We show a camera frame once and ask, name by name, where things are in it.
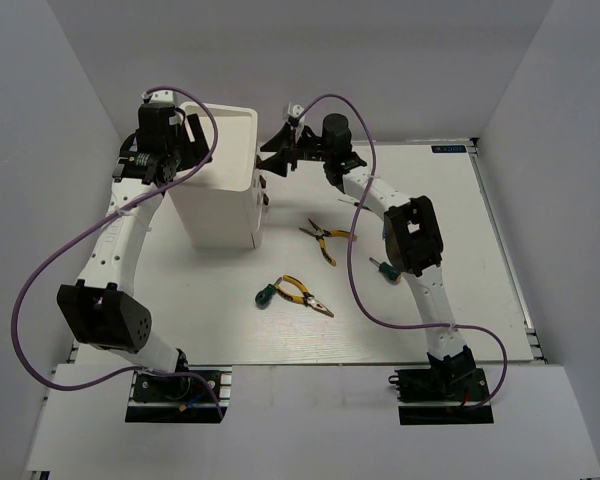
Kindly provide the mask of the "black green precision screwdriver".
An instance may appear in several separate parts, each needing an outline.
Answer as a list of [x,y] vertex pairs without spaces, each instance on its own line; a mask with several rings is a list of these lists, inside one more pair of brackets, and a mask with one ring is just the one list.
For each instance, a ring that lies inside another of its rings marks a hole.
[[[348,205],[351,205],[351,206],[354,206],[356,208],[360,206],[360,202],[359,201],[354,201],[354,200],[349,200],[349,199],[343,199],[343,198],[339,198],[338,201],[340,201],[342,203],[345,203],[345,204],[348,204]],[[368,206],[366,206],[366,205],[363,205],[361,208],[363,210],[371,211],[371,209]]]

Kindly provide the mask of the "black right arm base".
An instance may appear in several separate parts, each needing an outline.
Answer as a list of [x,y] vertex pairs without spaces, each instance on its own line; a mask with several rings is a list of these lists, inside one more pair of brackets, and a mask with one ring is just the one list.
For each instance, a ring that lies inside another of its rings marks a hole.
[[487,425],[494,423],[483,369],[446,392],[431,369],[400,369],[388,377],[397,392],[401,426]]

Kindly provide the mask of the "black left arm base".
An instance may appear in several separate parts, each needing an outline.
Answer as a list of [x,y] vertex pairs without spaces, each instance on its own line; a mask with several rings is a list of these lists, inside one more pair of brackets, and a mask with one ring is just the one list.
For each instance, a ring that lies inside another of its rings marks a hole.
[[229,406],[230,367],[193,369],[201,380],[135,374],[126,423],[220,424]]

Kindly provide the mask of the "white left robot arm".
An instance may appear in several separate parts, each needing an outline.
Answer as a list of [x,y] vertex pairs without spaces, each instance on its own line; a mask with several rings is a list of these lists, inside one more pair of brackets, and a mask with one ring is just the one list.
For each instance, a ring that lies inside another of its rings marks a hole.
[[153,332],[149,310],[135,300],[135,272],[164,198],[162,187],[197,166],[208,151],[197,115],[169,100],[142,104],[138,127],[123,142],[112,174],[108,212],[114,218],[100,228],[76,282],[61,285],[57,293],[78,342],[158,371],[157,387],[171,399],[189,392],[192,377],[178,366],[180,351]]

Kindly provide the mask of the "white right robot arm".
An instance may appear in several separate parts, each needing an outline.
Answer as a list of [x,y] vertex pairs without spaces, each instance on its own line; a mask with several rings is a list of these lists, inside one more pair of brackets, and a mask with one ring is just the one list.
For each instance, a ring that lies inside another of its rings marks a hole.
[[425,374],[402,377],[405,386],[428,389],[434,400],[465,395],[476,370],[473,354],[456,322],[442,276],[443,241],[431,200],[410,197],[371,173],[353,150],[346,116],[324,117],[320,135],[301,118],[303,108],[293,105],[281,130],[261,146],[271,156],[258,168],[285,177],[300,161],[318,161],[328,182],[355,198],[383,221],[389,264],[400,271],[413,294],[421,322],[427,327]]

